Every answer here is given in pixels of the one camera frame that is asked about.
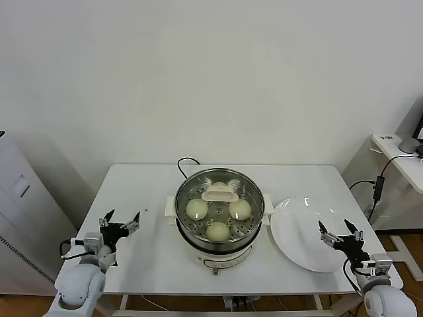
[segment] power cord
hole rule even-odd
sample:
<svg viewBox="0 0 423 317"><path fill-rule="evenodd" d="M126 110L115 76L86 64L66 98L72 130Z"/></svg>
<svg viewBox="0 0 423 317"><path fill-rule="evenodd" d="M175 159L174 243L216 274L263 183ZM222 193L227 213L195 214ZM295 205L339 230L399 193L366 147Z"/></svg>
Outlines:
<svg viewBox="0 0 423 317"><path fill-rule="evenodd" d="M161 309L163 309L163 310L166 310L167 312L169 311L169 309L167 309L167 308L165 308L165 307L163 307L163 306L160 306L160 305L159 305L159 304L157 304L156 302L153 302L153 301L151 301L151 300L149 300L149 299L146 299L144 295L141 295L141 297L142 297L142 299L143 299L143 300L145 300L146 302L149 302L150 304L152 304L152 305L154 305L154 306L156 306L156 307L159 307L159 308L161 308Z"/></svg>
<svg viewBox="0 0 423 317"><path fill-rule="evenodd" d="M237 312L239 311L239 297L238 296L234 296L233 297L233 302L235 303L235 305L237 305Z"/></svg>
<svg viewBox="0 0 423 317"><path fill-rule="evenodd" d="M418 156L415 156L415 155L397 155L397 156L395 156L395 157L391 158L390 160L388 160L388 163L386 163L385 167L384 167L384 168L383 168L383 170L382 170L381 177L383 177L383 173L385 173L385 171L386 171L386 169L387 169L387 167L388 167L389 163L391 163L393 160L395 160L395 159L399 159L399 158L401 158L401 157L410 157L410 158L416 157L416 158L421 158L421 156L420 156L420 155L418 155Z"/></svg>
<svg viewBox="0 0 423 317"><path fill-rule="evenodd" d="M346 279L348 280L348 282L350 282L352 288L356 291L356 293L360 296L363 297L363 295L360 293L360 289L358 288L358 286L350 279L350 277L348 276L348 274L346 273L346 264L348 263L348 259L345 260L344 265L342 266L342 270L344 272L344 275L346 277Z"/></svg>
<svg viewBox="0 0 423 317"><path fill-rule="evenodd" d="M376 184L376 182L374 180L359 180L358 182L355 182L354 184L352 184L350 186L350 190L352 190L352 188L354 188L356 185L361 184L361 183L369 183L369 184L373 184L373 185Z"/></svg>
<svg viewBox="0 0 423 317"><path fill-rule="evenodd" d="M358 316L358 312L359 312L360 308L362 307L362 304L363 304L363 302L359 303L359 305L357 307L356 314L354 315L354 317L357 317Z"/></svg>
<svg viewBox="0 0 423 317"><path fill-rule="evenodd" d="M388 160L388 162L386 163L385 167L383 167L382 172L380 173L380 175L376 178L376 181L373 180L360 180L358 182L355 182L354 184L352 184L350 186L350 190L361 183L369 183L369 184L373 184L373 207L371 208L371 211L369 213L369 217L367 218L368 221L370 221L371 216L373 215L375 209L376 209L376 205L377 203L381 200L382 197L382 191L383 191L383 185L385 183L385 177L383 177L383 174L385 173L386 169L388 168L389 164L395 160L395 159L399 159L399 158L412 158L412 159L421 159L422 157L420 155L418 156L414 156L414 155L397 155L393 158L391 158L390 160Z"/></svg>
<svg viewBox="0 0 423 317"><path fill-rule="evenodd" d="M63 256L61 257L63 260L72 260L75 258L79 258L80 256L88 256L88 255L94 255L94 251L88 251L88 252L84 252L84 253L80 253L80 254L75 254L74 256L68 256L67 258L64 258Z"/></svg>
<svg viewBox="0 0 423 317"><path fill-rule="evenodd" d="M198 165L200 165L200 162L198 162L196 159L192 158L192 157L182 157L180 159L178 159L177 165L178 165L178 169L179 171L182 173L182 175L185 177L185 179L187 179L188 177L186 176L186 174L184 173L184 171L181 169L180 167L180 163L183 160L193 160L195 163L197 163Z"/></svg>
<svg viewBox="0 0 423 317"><path fill-rule="evenodd" d="M247 296L241 296L241 297L239 297L240 299L241 299L241 301L243 302L243 304L244 304L244 309L245 309L245 311L247 311Z"/></svg>

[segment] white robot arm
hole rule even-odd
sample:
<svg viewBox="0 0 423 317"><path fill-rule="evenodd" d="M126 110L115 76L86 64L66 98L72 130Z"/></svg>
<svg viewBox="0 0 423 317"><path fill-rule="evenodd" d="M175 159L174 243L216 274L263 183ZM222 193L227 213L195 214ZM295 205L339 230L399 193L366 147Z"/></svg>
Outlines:
<svg viewBox="0 0 423 317"><path fill-rule="evenodd" d="M72 245L83 245L85 252L78 265L65 273L53 303L44 317L89 317L106 284L106 271L116 263L116 243L139 228L139 213L128 223L109 223L114 210L100 219L100 232L89 232L84 240L72 239Z"/></svg>
<svg viewBox="0 0 423 317"><path fill-rule="evenodd" d="M364 306L370 317L417 317L416 307L400 289L391 286L388 274L392 260L387 254L372 254L362 250L363 231L345 219L350 236L337 236L328 232L319 221L321 240L335 250L344 252L351 263L351 271L357 277Z"/></svg>

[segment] white table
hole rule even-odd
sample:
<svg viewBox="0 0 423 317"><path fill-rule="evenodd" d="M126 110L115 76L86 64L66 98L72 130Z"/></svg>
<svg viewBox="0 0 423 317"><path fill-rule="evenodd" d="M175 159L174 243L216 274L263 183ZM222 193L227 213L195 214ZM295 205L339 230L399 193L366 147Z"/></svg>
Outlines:
<svg viewBox="0 0 423 317"><path fill-rule="evenodd" d="M407 154L402 152L398 148L402 139L394 133L374 133L371 136L371 139L388 159L398 155L418 155L417 153ZM411 186L418 193L423 194L423 163L421 163L417 158L396 158L391 164L398 169L398 171L408 180Z"/></svg>
<svg viewBox="0 0 423 317"><path fill-rule="evenodd" d="M216 167L182 165L190 175ZM346 184L333 166L228 167L250 176L262 192L270 194L274 206L293 196L327 201L333 209L364 230L364 249L385 252ZM164 218L166 197L174 195L184 181L176 165L113 165L77 235L98 232L98 219L115 209L112 221L126 222L141 211L141 228L117 245L118 267L106 273L106 294L130 295L310 295L353 293L342 270L314 273L291 262L272 242L264 227L250 256L238 266L213 276L205 267L191 262L185 241L176 227ZM64 263L61 276L78 263ZM393 286L403 282L392 267Z"/></svg>
<svg viewBox="0 0 423 317"><path fill-rule="evenodd" d="M402 152L398 146L402 142L402 139L394 133L375 133L371 136L373 142L380 148L383 154L386 155L388 159L396 157L398 155L410 155L417 156L418 153L407 154ZM410 185L420 194L423 194L423 163L413 158L396 158L392 163L398 171L404 176L404 178L410 183ZM400 202L402 199L407 199L408 188L397 193L398 199ZM394 206L390 208L394 212L401 212L401 205ZM373 226L378 229L380 223L383 219L379 218L373 224ZM406 247L405 243L400 236L391 236L391 240L398 251L388 252L388 255L394 262L404 262L408 269L410 270L413 278L421 282L423 281L423 272L418 266L416 260L412 257L410 251Z"/></svg>

